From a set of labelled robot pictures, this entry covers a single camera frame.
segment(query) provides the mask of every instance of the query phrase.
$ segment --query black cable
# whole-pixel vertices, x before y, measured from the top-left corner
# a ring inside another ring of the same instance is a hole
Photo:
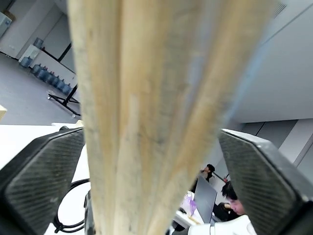
[[[78,180],[75,181],[71,184],[69,191],[67,193],[69,193],[72,189],[76,188],[77,186],[80,186],[82,184],[88,183],[89,179],[84,179],[84,180]],[[59,217],[58,217],[58,213],[54,216],[53,219],[53,225],[55,226],[56,230],[54,231],[55,233],[58,233],[59,231],[63,232],[63,233],[67,233],[67,234],[71,234],[71,233],[75,233],[79,230],[82,230],[84,228],[84,220],[80,221],[77,224],[73,224],[73,225],[64,225],[60,222]]]

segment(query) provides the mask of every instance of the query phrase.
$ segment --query white table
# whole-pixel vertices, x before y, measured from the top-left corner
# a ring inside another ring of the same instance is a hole
[[[195,194],[193,192],[188,192],[191,193],[192,195],[192,199],[194,199]],[[195,210],[194,214],[191,216],[191,218],[193,218],[194,220],[196,220],[197,222],[199,222],[200,224],[204,224],[201,215],[199,214],[198,209]],[[192,225],[196,225],[196,222],[192,219],[190,219],[188,217],[188,215],[183,214],[180,211],[176,211],[175,217],[173,219],[175,222],[177,222],[178,224],[180,224],[181,226],[183,226],[184,228],[187,228],[189,226]]]
[[[25,126],[0,125],[0,169],[3,168],[16,154],[18,154],[33,139],[57,132],[59,126]],[[79,159],[73,181],[89,178],[87,152],[84,147]],[[73,189],[63,200],[59,209],[59,219],[66,225],[76,224],[84,219],[84,199],[90,189],[90,184],[81,185]],[[50,224],[45,235],[54,235],[54,226]],[[74,233],[84,235],[84,230]]]

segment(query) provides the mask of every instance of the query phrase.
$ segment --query laptop screen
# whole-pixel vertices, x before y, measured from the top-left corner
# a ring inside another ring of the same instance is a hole
[[[210,223],[217,192],[205,178],[199,176],[194,201],[205,224]]]

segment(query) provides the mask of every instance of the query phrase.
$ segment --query wooden stick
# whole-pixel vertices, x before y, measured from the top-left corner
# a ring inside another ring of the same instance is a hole
[[[0,120],[3,118],[6,111],[7,111],[7,109],[0,105]]]
[[[96,232],[162,234],[273,1],[68,3]]]

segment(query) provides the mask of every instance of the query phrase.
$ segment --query water bottle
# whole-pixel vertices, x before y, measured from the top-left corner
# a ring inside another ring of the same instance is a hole
[[[31,59],[29,56],[24,57],[22,61],[20,62],[20,65],[23,66],[24,68],[28,68],[32,61],[33,59]]]
[[[36,64],[36,65],[34,65],[33,69],[31,70],[31,73],[36,75],[40,69],[41,69],[41,64]]]
[[[53,81],[52,81],[52,86],[54,86],[55,88],[57,87],[57,85],[58,85],[58,82],[60,81],[60,78],[59,78],[59,76],[54,76],[54,79],[53,79]]]
[[[57,84],[57,89],[62,90],[64,86],[65,86],[64,79],[59,80]]]
[[[42,70],[39,71],[37,77],[43,81],[45,81],[45,76],[48,73],[48,68],[46,66],[44,66],[44,68]]]
[[[53,73],[49,72],[45,77],[45,82],[52,85],[52,81],[54,80]]]
[[[71,91],[70,83],[64,85],[62,88],[62,93],[68,95]]]

